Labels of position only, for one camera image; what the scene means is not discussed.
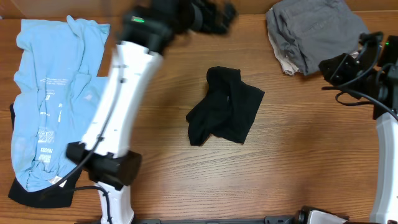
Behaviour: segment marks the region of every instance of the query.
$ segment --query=crumpled black cloth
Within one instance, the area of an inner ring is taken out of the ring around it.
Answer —
[[[232,68],[210,68],[207,82],[206,96],[187,114],[191,145],[201,146],[210,134],[244,143],[264,92],[242,82],[241,71]]]

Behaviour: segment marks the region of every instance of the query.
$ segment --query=black cloth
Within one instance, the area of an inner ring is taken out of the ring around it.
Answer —
[[[14,129],[15,113],[13,105],[10,105],[12,128]],[[66,190],[74,189],[79,179],[81,170],[71,175],[63,187],[53,189],[54,196],[42,198],[45,189],[36,192],[27,192],[15,178],[8,193],[13,201],[34,208],[64,208],[72,204],[73,192],[64,193]]]
[[[244,143],[264,92],[242,82],[241,71],[232,68],[210,68],[207,82],[205,98],[187,114],[191,145],[201,146],[210,134]]]

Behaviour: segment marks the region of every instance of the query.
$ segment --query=green light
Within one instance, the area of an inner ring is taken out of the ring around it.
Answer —
[[[140,23],[145,22],[145,20],[144,20],[143,18],[135,17],[135,16],[132,17],[132,20],[133,20],[134,22],[140,22]]]

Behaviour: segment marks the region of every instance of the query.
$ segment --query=stack of gray cloth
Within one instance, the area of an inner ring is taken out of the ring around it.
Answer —
[[[354,54],[369,33],[344,0],[284,0],[266,14],[269,40],[286,74],[317,72],[322,60]]]

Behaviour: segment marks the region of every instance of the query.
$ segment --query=wooden tabletop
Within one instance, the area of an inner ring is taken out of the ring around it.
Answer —
[[[359,12],[371,31],[398,35],[398,12]],[[107,18],[95,18],[107,22]],[[7,197],[14,180],[9,105],[22,50],[20,20],[0,21],[0,223],[73,223],[101,216],[94,191],[77,192],[70,208],[36,209]],[[106,44],[100,75],[109,67]],[[214,136],[189,144],[185,115],[204,97],[206,72],[241,70],[265,91],[246,142]],[[376,195],[378,140],[372,106],[344,107],[321,75],[290,77],[268,41],[265,16],[242,15],[229,37],[193,34],[169,48],[142,102],[131,149],[143,155],[132,185],[138,218],[163,220],[291,215],[303,205],[368,221]],[[77,186],[91,185],[84,172]]]

